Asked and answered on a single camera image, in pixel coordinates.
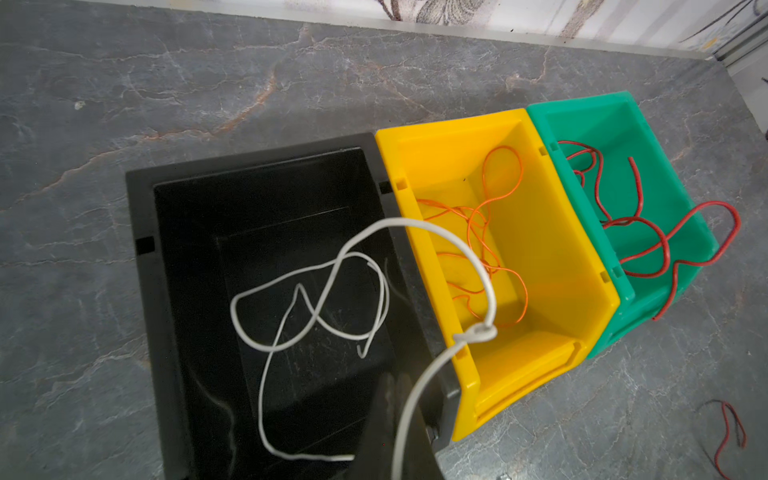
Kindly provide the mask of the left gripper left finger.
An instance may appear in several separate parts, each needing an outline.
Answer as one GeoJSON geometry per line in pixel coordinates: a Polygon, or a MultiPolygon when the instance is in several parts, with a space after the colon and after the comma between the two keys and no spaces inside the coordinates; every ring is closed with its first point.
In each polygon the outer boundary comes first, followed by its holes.
{"type": "Polygon", "coordinates": [[[390,479],[396,433],[396,382],[391,373],[383,374],[373,396],[348,479],[390,479]]]}

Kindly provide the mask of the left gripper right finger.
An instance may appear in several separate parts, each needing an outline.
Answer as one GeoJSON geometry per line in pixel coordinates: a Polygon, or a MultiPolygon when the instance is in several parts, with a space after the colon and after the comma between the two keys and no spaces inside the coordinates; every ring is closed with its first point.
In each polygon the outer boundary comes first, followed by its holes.
{"type": "Polygon", "coordinates": [[[405,480],[444,480],[418,406],[410,419],[400,473],[405,480]]]}

